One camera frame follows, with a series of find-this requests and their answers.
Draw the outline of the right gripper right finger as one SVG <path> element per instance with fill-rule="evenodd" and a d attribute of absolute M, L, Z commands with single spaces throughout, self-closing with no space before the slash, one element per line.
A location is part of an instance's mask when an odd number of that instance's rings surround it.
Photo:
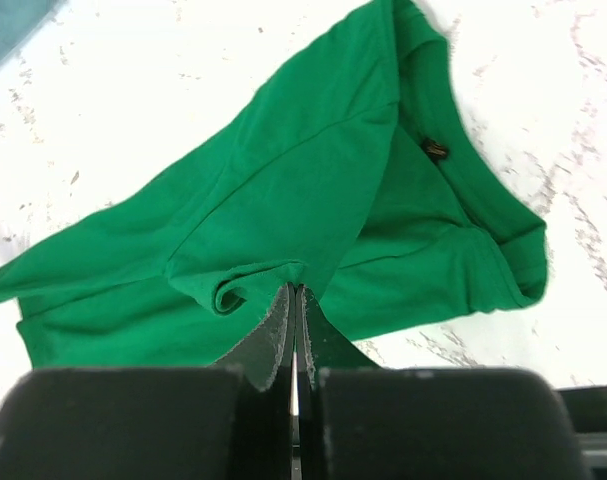
<path fill-rule="evenodd" d="M 571 421 L 537 374 L 387 369 L 296 294 L 306 479 L 588 479 Z"/>

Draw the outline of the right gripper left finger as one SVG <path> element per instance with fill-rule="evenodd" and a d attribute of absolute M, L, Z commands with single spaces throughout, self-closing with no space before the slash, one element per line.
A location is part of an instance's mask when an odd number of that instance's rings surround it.
<path fill-rule="evenodd" d="M 287 479 L 295 289 L 208 367 L 63 368 L 0 409 L 0 479 Z"/>

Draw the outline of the green t shirt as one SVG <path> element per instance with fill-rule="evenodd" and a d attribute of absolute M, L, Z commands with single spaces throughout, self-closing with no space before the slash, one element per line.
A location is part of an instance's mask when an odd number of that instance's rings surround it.
<path fill-rule="evenodd" d="M 350 340 L 538 302 L 545 222 L 477 153 L 446 39 L 372 1 L 129 199 L 0 268 L 43 367 L 206 365 L 303 284 Z"/>

